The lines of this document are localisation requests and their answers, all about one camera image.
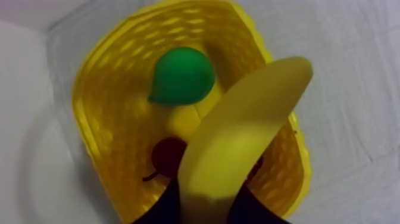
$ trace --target white floor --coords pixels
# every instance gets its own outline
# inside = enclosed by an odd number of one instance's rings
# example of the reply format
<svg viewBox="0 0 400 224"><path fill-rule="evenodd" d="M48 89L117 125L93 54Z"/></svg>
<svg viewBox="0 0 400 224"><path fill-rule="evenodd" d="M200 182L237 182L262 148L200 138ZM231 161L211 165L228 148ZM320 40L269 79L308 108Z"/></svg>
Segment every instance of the white floor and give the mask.
<svg viewBox="0 0 400 224"><path fill-rule="evenodd" d="M100 36L150 2L92 1L46 37L0 23L2 222L115 220L90 167L71 159L83 155L68 90ZM400 223L400 0L239 2L275 58L305 56L315 70L296 108L314 176L289 220Z"/></svg>

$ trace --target white surface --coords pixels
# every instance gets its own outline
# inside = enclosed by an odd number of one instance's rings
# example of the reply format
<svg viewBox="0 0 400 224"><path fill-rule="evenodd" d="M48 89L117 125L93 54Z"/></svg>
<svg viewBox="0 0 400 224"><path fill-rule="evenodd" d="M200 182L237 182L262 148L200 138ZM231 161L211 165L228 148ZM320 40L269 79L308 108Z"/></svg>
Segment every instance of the white surface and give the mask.
<svg viewBox="0 0 400 224"><path fill-rule="evenodd" d="M89 0L0 0L0 20L46 30Z"/></svg>
<svg viewBox="0 0 400 224"><path fill-rule="evenodd" d="M112 223L75 170L51 95L45 38L0 22L0 223Z"/></svg>

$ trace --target basket holes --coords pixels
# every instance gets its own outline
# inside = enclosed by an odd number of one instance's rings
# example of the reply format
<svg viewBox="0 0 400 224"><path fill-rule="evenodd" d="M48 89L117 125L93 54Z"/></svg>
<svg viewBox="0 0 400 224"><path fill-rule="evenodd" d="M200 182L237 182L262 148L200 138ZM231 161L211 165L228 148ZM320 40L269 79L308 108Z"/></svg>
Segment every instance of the basket holes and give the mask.
<svg viewBox="0 0 400 224"><path fill-rule="evenodd" d="M118 61L114 64L114 69L118 68L122 64L122 61L122 58L118 59Z"/></svg>
<svg viewBox="0 0 400 224"><path fill-rule="evenodd" d="M175 40L175 41L182 41L182 40L187 39L187 38L188 38L188 36L178 36L178 37L175 38L174 40Z"/></svg>
<svg viewBox="0 0 400 224"><path fill-rule="evenodd" d="M285 203L285 199L280 199L272 204L275 208L281 208L281 206Z"/></svg>
<svg viewBox="0 0 400 224"><path fill-rule="evenodd" d="M207 15L207 18L211 18L211 19L216 20L216 19L221 18L221 17L218 16L218 15Z"/></svg>
<svg viewBox="0 0 400 224"><path fill-rule="evenodd" d="M265 183L262 187L261 190L265 190L265 189L269 189L272 186L272 181L267 181L267 183Z"/></svg>
<svg viewBox="0 0 400 224"><path fill-rule="evenodd" d="M156 31L156 32L152 32L152 33L150 33L150 34L147 34L147 35L145 36L145 39L153 38L153 37L157 36L159 33L160 33L159 31Z"/></svg>
<svg viewBox="0 0 400 224"><path fill-rule="evenodd" d="M205 22L205 20L202 18L197 18L197 19L188 21L188 23L190 23L190 24L199 24L199 23L204 23L204 22Z"/></svg>
<svg viewBox="0 0 400 224"><path fill-rule="evenodd" d="M148 28L149 26L151 26L151 23L146 23L146 24L143 24L143 25L141 25L141 26L138 26L138 27L133 31L133 33L138 33L138 32L140 32L140 31L143 31L143 30L145 30L146 28Z"/></svg>
<svg viewBox="0 0 400 224"><path fill-rule="evenodd" d="M274 164L274 165L272 165L270 171L271 171L271 173L275 173L277 169L278 169L278 165L277 165L277 164Z"/></svg>
<svg viewBox="0 0 400 224"><path fill-rule="evenodd" d="M152 51L147 52L147 53L143 56L143 59L146 59L146 58L150 57L152 54L153 54Z"/></svg>
<svg viewBox="0 0 400 224"><path fill-rule="evenodd" d="M165 38L156 40L156 41L153 42L153 45L159 45L159 44L163 43L164 41L165 41Z"/></svg>
<svg viewBox="0 0 400 224"><path fill-rule="evenodd" d="M144 49L144 46L138 47L135 51L133 51L132 56L138 55L143 49Z"/></svg>
<svg viewBox="0 0 400 224"><path fill-rule="evenodd" d="M288 150L288 145L284 142L282 142L282 144L280 144L280 149L284 152L286 152Z"/></svg>
<svg viewBox="0 0 400 224"><path fill-rule="evenodd" d="M185 28L183 28L183 27L177 27L177 28L175 28L175 29L172 29L172 30L170 30L168 33L169 34L172 34L172 33L179 33L179 32L181 32L182 30L184 30Z"/></svg>
<svg viewBox="0 0 400 224"><path fill-rule="evenodd" d="M188 14L194 14L194 13L200 13L201 9L199 8L190 8L188 10L183 10L184 13L188 13Z"/></svg>
<svg viewBox="0 0 400 224"><path fill-rule="evenodd" d="M289 189L293 186L294 181L291 178L288 178L287 180L285 180L285 182L283 183L283 187L286 189Z"/></svg>
<svg viewBox="0 0 400 224"><path fill-rule="evenodd" d="M110 60L110 55L104 56L103 59L100 61L99 67L103 67L104 65L106 65L109 60Z"/></svg>
<svg viewBox="0 0 400 224"><path fill-rule="evenodd" d="M131 62L129 65L126 67L125 71L129 71L133 67L134 63Z"/></svg>
<svg viewBox="0 0 400 224"><path fill-rule="evenodd" d="M283 163L284 160L285 160L285 156L283 155L283 153L281 153L279 155L279 162Z"/></svg>
<svg viewBox="0 0 400 224"><path fill-rule="evenodd" d="M129 48L133 45L133 43L134 43L133 40L132 40L132 41L126 42L126 43L122 46L121 51L126 51L127 49L129 49Z"/></svg>
<svg viewBox="0 0 400 224"><path fill-rule="evenodd" d="M285 175L284 171L279 171L278 175L276 175L276 181L281 181L283 179L283 176Z"/></svg>
<svg viewBox="0 0 400 224"><path fill-rule="evenodd" d="M286 162L287 168L291 169L294 166L294 164L295 164L295 159L292 157L289 157Z"/></svg>
<svg viewBox="0 0 400 224"><path fill-rule="evenodd" d="M202 33L204 32L204 29L193 29L192 33Z"/></svg>
<svg viewBox="0 0 400 224"><path fill-rule="evenodd" d="M162 25L162 26L171 25L171 24L174 24L174 23L178 22L179 20L180 20L180 18L178 18L178 17L170 18L170 19L168 19L167 21L161 23L161 25Z"/></svg>
<svg viewBox="0 0 400 224"><path fill-rule="evenodd" d="M267 195L265 196L265 199L269 200L269 199L271 199L271 198L273 198L273 197L275 197L277 195L278 195L278 190L277 189L273 189L273 190L271 190L270 192L267 193Z"/></svg>

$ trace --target basket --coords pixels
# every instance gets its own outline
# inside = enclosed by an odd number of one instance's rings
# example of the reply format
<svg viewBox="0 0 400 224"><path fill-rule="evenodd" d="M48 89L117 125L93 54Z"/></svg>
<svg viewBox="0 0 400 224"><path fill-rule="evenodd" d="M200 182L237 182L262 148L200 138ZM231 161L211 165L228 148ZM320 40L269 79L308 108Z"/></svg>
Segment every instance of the basket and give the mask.
<svg viewBox="0 0 400 224"><path fill-rule="evenodd" d="M210 57L217 82L195 105L162 108L147 101L156 60L169 49L191 46ZM186 141L235 82L266 63L270 54L252 20L228 1L164 1L131 15L88 53L73 88L73 110L93 165L123 223L146 213L169 179L154 171L151 149L163 138ZM286 218L305 197L311 166L304 137L291 114L264 153L248 185L269 210Z"/></svg>

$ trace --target gray surface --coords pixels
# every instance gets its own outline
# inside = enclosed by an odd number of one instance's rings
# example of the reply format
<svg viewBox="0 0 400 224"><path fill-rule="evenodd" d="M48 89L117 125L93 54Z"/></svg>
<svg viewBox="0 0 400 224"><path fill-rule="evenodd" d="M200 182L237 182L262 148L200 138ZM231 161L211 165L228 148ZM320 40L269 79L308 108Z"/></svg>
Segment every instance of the gray surface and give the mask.
<svg viewBox="0 0 400 224"><path fill-rule="evenodd" d="M310 148L310 194L293 223L400 223L400 1L240 0L275 58L314 66L296 108ZM48 57L55 93L69 102L85 53L149 1L92 1L54 26ZM70 145L70 111L59 116Z"/></svg>

